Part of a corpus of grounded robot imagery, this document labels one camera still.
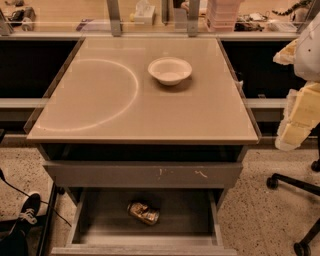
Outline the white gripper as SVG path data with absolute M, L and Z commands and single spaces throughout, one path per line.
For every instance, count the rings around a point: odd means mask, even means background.
M 291 41 L 273 61 L 281 65 L 294 63 L 295 75 L 307 82 L 300 90 L 290 89 L 283 119 L 277 130 L 275 147 L 290 151 L 301 146 L 311 130 L 320 123 L 320 13 Z

